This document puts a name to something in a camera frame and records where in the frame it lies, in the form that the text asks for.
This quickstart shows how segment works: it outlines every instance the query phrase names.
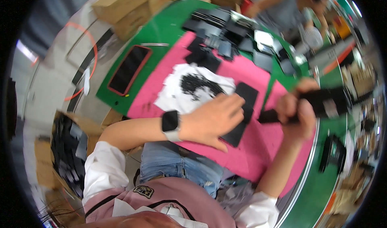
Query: white watch band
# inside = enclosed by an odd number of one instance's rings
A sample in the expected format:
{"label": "white watch band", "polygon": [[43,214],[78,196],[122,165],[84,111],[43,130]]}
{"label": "white watch band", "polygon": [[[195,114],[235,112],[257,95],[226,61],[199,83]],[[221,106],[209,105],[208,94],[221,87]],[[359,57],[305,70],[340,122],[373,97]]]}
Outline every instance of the white watch band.
{"label": "white watch band", "polygon": [[181,141],[181,139],[179,139],[179,132],[180,132],[180,128],[178,127],[174,130],[164,132],[164,134],[167,137],[168,141],[179,142]]}

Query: embroidered patch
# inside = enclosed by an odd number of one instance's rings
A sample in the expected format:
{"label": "embroidered patch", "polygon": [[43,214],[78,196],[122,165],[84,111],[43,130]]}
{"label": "embroidered patch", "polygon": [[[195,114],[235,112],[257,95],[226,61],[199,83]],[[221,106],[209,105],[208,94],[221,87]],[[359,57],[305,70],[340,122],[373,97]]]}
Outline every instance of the embroidered patch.
{"label": "embroidered patch", "polygon": [[133,192],[138,193],[138,194],[150,199],[153,195],[154,190],[152,188],[147,187],[147,186],[140,185],[140,186],[135,187],[133,189]]}

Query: smartphone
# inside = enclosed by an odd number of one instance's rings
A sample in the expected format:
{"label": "smartphone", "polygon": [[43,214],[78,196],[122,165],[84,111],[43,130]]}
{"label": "smartphone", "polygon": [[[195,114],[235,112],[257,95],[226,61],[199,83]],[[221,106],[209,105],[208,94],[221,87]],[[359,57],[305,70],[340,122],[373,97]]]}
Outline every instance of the smartphone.
{"label": "smartphone", "polygon": [[126,95],[151,54],[150,48],[134,45],[114,72],[108,83],[108,89],[118,95]]}

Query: white shirt sleeve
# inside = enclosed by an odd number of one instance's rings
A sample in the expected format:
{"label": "white shirt sleeve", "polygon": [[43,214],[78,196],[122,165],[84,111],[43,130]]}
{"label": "white shirt sleeve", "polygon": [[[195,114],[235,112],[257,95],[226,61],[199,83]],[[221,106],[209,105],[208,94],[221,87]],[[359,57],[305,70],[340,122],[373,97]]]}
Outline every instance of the white shirt sleeve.
{"label": "white shirt sleeve", "polygon": [[251,200],[238,211],[234,219],[246,228],[273,228],[278,219],[279,211],[276,198],[263,192],[255,193]]}
{"label": "white shirt sleeve", "polygon": [[127,187],[128,176],[125,174],[126,160],[124,154],[105,141],[99,141],[92,154],[85,162],[85,188],[82,204],[97,193],[110,189]]}

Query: jeans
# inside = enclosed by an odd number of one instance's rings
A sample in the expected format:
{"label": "jeans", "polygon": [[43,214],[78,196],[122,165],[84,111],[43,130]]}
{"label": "jeans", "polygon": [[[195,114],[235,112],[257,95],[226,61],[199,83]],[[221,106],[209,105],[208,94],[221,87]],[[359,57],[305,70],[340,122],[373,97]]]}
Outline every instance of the jeans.
{"label": "jeans", "polygon": [[224,168],[171,142],[146,143],[141,155],[140,183],[155,177],[186,178],[216,197]]}

